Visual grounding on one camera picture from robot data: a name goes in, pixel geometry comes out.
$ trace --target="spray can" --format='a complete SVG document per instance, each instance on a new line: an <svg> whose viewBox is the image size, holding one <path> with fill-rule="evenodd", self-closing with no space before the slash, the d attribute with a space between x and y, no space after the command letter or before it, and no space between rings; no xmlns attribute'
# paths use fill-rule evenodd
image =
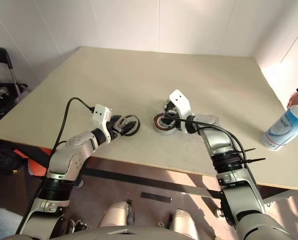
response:
<svg viewBox="0 0 298 240"><path fill-rule="evenodd" d="M262 136L262 144L276 151L298 136L298 105L290 107Z"/></svg>

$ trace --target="black chair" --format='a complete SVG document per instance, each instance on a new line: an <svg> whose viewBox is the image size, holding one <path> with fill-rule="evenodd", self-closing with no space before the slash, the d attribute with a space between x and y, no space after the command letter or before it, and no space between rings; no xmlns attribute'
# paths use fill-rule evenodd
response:
<svg viewBox="0 0 298 240"><path fill-rule="evenodd" d="M30 92L28 86L23 83L18 83L12 62L6 49L0 47L0 63L6 64L10 71L10 76L13 83L0 82L0 118L2 118L8 111L15 106L15 100L18 98L22 100L21 93L23 91Z"/></svg>

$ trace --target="tiled floor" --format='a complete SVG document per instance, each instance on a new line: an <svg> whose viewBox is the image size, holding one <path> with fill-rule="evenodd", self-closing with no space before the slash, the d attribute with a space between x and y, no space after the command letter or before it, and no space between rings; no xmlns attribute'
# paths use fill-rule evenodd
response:
<svg viewBox="0 0 298 240"><path fill-rule="evenodd" d="M162 170L154 167L139 166L129 163L116 162L110 160L93 159L89 161L88 167L107 170L111 172L130 174L144 178L152 178L178 184L208 187L212 190L218 190L218 183L213 177L197 176L168 170ZM37 179L30 179L27 182L27 189L24 190L24 182L14 181L16 176L0 177L0 207L5 207L11 211L21 214L25 209L26 202L12 202L8 198L6 191L1 189L3 182L13 182L19 191L9 190L10 193L28 195L32 192ZM220 205L218 200L202 199L197 195L182 194L180 192L164 190L154 187L142 186L132 183L108 180L98 177L84 176L85 185L83 188L75 188L71 193L71 204L66 212L68 217L75 220L83 219L91 227L96 227L100 222L105 210L114 202L132 200L135 209L135 224L139 226L158 226L159 222L168 223L169 214L176 208L181 208L189 212L195 221L201 240L211 240L215 236L224 240L236 239L235 231L223 220L214 217L213 212ZM172 198L171 203L165 203L152 199L141 198L141 192L147 192ZM286 230L298 240L298 195L289 199L281 200L275 203L267 210L267 213L282 224Z"/></svg>

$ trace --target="human hand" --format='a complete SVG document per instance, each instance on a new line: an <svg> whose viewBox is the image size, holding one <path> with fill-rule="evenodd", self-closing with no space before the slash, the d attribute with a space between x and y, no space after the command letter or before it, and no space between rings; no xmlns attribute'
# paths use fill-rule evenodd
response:
<svg viewBox="0 0 298 240"><path fill-rule="evenodd" d="M292 105L298 105L298 92L297 91L289 99L287 108L290 108Z"/></svg>

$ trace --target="beige tabletop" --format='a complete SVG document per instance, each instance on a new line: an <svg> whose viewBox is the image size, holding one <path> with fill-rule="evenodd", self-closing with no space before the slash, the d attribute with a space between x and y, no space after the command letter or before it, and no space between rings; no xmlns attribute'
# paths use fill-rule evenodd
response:
<svg viewBox="0 0 298 240"><path fill-rule="evenodd" d="M139 132L115 139L94 154L109 160L184 173L215 175L203 140L177 131L161 135L153 117L175 89L195 114L212 114L235 134L258 184L298 190L298 137L279 151L260 143L261 136L284 112L253 58L169 54L81 47L29 96L0 120L0 139L52 148L67 101L79 97L102 104L114 114L135 114ZM61 140L92 130L92 114L72 102Z"/></svg>

